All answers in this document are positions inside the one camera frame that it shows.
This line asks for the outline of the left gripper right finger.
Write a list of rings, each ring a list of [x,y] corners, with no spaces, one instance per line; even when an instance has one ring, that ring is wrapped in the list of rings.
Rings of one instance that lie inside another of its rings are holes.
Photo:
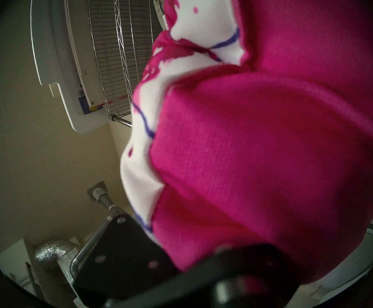
[[[143,293],[106,308],[284,308],[300,285],[296,269],[267,244],[224,249]]]

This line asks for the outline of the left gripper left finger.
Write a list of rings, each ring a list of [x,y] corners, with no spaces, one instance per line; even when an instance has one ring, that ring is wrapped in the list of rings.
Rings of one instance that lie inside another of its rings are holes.
[[[122,213],[80,265],[74,289],[83,303],[126,300],[178,273],[165,251]]]

